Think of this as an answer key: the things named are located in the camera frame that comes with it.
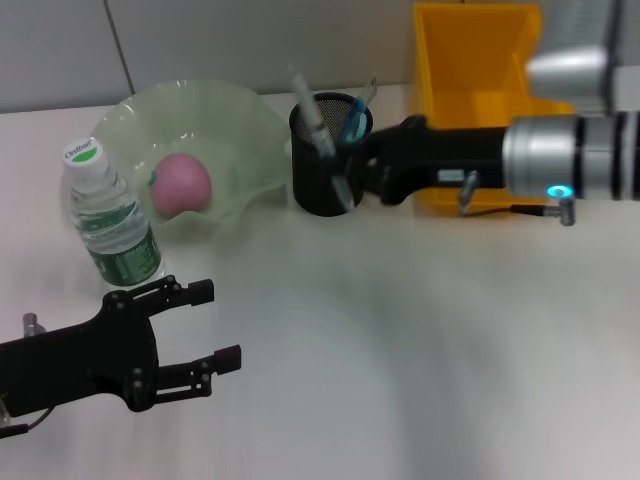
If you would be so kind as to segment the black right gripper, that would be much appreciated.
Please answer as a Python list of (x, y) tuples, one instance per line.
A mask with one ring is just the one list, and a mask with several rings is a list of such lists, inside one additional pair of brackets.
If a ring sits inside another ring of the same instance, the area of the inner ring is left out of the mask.
[(364, 136), (347, 160), (349, 175), (385, 205), (399, 205), (416, 191), (460, 188), (475, 173), (484, 189), (506, 187), (505, 127), (432, 129), (423, 116)]

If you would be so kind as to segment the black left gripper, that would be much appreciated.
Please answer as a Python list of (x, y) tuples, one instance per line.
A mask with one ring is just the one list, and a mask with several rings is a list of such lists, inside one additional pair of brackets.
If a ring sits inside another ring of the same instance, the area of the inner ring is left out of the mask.
[(212, 280), (182, 286), (168, 275), (119, 302), (105, 300), (85, 323), (0, 344), (0, 400), (10, 415), (22, 416), (99, 394), (121, 398), (134, 412), (155, 400), (209, 397), (213, 376), (241, 369), (241, 347), (159, 368), (150, 317), (213, 301)]

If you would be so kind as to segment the blue scissors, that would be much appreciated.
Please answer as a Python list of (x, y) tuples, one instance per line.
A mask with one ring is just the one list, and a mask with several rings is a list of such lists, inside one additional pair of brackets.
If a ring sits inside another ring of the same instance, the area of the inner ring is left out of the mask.
[(338, 130), (337, 144), (351, 144), (360, 140), (367, 132), (369, 125), (368, 99), (359, 96), (349, 107), (341, 127)]

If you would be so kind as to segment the green label water bottle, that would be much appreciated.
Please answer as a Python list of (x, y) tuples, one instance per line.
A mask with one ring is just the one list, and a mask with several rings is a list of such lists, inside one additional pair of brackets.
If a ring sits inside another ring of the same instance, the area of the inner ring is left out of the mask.
[(69, 181), (70, 215), (102, 279), (133, 288), (160, 276), (162, 256), (141, 200), (93, 137), (62, 154)]

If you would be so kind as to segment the pink peach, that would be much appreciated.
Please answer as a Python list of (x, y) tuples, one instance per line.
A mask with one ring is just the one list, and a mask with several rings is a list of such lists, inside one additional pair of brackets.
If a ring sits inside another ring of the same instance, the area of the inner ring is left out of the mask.
[(154, 168), (149, 187), (153, 206), (164, 217), (202, 211), (211, 203), (212, 183), (208, 170), (190, 154), (164, 157)]

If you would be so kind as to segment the black mesh pen holder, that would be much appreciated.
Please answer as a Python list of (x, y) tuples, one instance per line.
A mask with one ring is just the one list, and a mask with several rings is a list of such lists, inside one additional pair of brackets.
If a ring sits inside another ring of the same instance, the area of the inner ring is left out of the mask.
[[(344, 118), (355, 97), (339, 92), (314, 95), (325, 125), (333, 138), (340, 133)], [(330, 178), (322, 172), (321, 160), (311, 134), (296, 105), (289, 116), (292, 148), (293, 196), (298, 205), (319, 217), (336, 217), (346, 213), (336, 196)]]

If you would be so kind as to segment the silver ballpoint pen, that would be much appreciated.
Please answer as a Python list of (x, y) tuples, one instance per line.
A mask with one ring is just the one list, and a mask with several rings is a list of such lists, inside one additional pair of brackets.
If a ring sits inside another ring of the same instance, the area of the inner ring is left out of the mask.
[[(303, 120), (311, 134), (318, 155), (328, 165), (331, 165), (336, 155), (336, 148), (314, 94), (303, 73), (292, 64), (289, 65), (289, 74), (293, 91), (299, 100)], [(334, 174), (331, 177), (331, 183), (342, 207), (346, 211), (352, 210), (355, 207), (355, 201), (346, 177), (343, 174)]]

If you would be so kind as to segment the pale green glass fruit plate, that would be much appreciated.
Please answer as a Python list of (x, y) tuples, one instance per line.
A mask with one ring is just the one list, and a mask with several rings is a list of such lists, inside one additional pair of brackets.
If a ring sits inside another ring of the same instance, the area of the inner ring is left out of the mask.
[[(283, 187), (290, 168), (288, 124), (257, 93), (224, 81), (154, 85), (112, 107), (92, 135), (158, 231), (234, 219)], [(206, 169), (211, 200), (202, 210), (167, 217), (155, 208), (155, 170), (171, 154), (191, 155)]]

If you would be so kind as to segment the yellow plastic storage bin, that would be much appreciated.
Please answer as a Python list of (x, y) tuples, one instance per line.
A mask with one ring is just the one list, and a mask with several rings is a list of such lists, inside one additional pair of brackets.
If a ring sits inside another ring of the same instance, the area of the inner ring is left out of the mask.
[(475, 133), (504, 128), (517, 117), (573, 113), (570, 105), (537, 98), (529, 88), (526, 65), (542, 33), (540, 8), (533, 3), (417, 3), (414, 25), (413, 110), (424, 115), (433, 130), (463, 133), (453, 139), (435, 185), (416, 194), (416, 207), (456, 215), (456, 170), (480, 175), (472, 213), (545, 203), (545, 197), (516, 197), (497, 187), (499, 170), (490, 161), (499, 154), (501, 140), (493, 135), (480, 141)]

